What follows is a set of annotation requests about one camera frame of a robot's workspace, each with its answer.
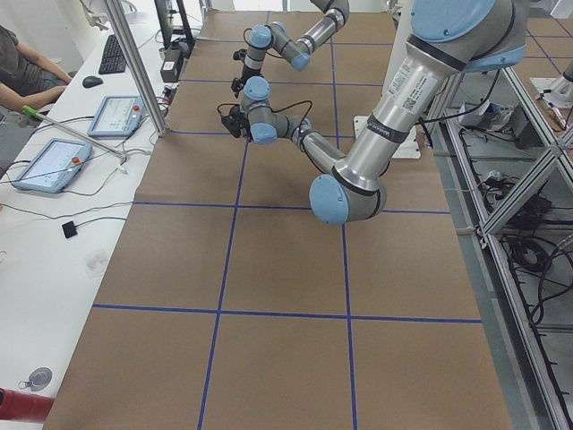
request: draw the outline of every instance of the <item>blue tablet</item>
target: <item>blue tablet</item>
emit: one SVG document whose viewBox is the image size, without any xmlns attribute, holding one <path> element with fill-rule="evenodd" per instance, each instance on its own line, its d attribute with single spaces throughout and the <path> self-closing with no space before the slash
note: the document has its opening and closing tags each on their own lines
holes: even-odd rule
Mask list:
<svg viewBox="0 0 573 430">
<path fill-rule="evenodd" d="M 59 193 L 90 158 L 91 143 L 52 139 L 12 184 L 25 191 Z"/>
<path fill-rule="evenodd" d="M 143 113 L 139 96 L 107 96 L 99 105 L 88 136 L 100 139 L 122 139 L 133 134 Z"/>
</svg>

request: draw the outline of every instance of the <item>red fire extinguisher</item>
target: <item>red fire extinguisher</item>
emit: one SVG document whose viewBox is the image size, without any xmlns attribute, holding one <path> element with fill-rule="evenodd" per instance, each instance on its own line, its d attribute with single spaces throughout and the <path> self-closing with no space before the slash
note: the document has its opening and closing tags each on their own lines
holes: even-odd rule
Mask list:
<svg viewBox="0 0 573 430">
<path fill-rule="evenodd" d="M 0 388 L 0 419 L 43 423 L 54 399 Z"/>
</svg>

